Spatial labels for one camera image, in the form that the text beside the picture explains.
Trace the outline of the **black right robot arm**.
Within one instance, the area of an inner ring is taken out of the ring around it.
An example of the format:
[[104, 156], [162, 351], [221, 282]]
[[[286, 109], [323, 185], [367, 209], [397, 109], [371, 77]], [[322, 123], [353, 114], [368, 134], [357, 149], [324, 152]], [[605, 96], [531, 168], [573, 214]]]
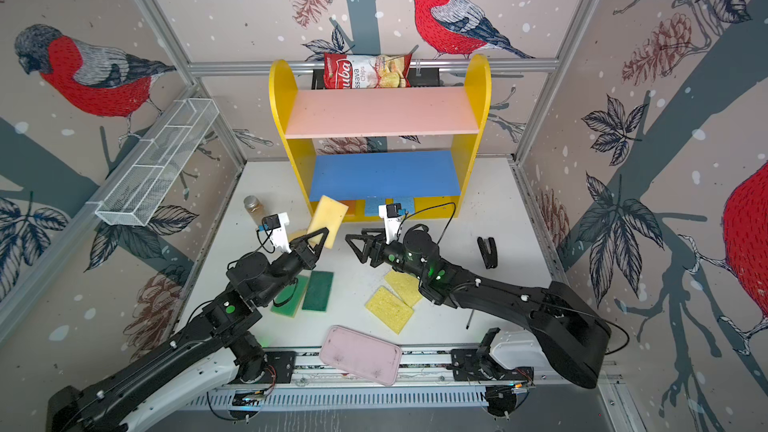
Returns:
[[401, 241], [387, 242], [384, 230], [364, 228], [345, 242], [361, 263], [386, 264], [416, 278], [419, 293], [435, 305], [480, 311], [524, 328], [562, 378], [585, 389], [597, 386], [610, 326], [567, 284], [527, 287], [484, 278], [444, 259], [422, 224]]

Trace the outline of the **blue cellulose sponge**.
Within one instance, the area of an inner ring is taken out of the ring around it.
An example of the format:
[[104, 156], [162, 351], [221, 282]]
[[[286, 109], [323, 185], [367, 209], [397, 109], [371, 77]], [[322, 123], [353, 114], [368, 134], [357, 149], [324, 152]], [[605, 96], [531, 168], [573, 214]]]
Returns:
[[415, 199], [413, 197], [397, 197], [393, 201], [400, 204], [400, 210], [403, 214], [411, 215], [415, 212]]
[[379, 217], [379, 209], [381, 206], [386, 205], [384, 198], [369, 198], [364, 201], [364, 216], [365, 217]]

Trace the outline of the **orange rectangular sponge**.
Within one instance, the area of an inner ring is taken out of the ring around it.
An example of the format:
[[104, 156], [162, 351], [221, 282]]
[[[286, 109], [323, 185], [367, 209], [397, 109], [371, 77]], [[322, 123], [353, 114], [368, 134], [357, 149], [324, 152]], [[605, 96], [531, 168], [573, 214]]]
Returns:
[[347, 212], [345, 213], [345, 217], [352, 220], [354, 217], [357, 216], [357, 200], [351, 200], [351, 201], [343, 201], [343, 204], [347, 206]]

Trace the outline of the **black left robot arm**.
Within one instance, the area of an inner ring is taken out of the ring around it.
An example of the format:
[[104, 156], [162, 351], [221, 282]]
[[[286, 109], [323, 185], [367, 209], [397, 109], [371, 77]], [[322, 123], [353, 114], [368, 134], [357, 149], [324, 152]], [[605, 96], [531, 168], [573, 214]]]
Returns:
[[221, 349], [233, 353], [235, 375], [248, 382], [273, 372], [250, 328], [262, 318], [261, 307], [295, 283], [302, 271], [315, 268], [328, 235], [323, 227], [297, 237], [274, 261], [258, 250], [237, 259], [226, 271], [226, 288], [168, 340], [84, 390], [66, 386], [53, 394], [45, 429], [127, 431], [124, 420], [141, 402]]

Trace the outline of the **beige orange-backed sponge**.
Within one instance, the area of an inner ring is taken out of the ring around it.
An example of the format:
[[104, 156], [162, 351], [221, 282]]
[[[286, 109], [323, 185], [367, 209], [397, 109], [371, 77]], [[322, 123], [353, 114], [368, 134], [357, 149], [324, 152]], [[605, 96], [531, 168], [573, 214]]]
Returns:
[[324, 247], [332, 249], [348, 209], [349, 207], [345, 203], [322, 196], [309, 223], [307, 233], [312, 234], [322, 228], [327, 228], [328, 235], [325, 239]]

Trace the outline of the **yellow sponge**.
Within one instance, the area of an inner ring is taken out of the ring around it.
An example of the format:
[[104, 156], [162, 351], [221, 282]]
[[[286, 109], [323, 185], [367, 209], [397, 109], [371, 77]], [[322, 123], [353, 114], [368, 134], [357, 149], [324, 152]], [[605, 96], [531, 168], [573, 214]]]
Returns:
[[395, 334], [403, 331], [414, 314], [412, 307], [385, 287], [376, 290], [365, 308]]
[[413, 308], [422, 299], [419, 280], [409, 274], [391, 270], [385, 281], [408, 307]]

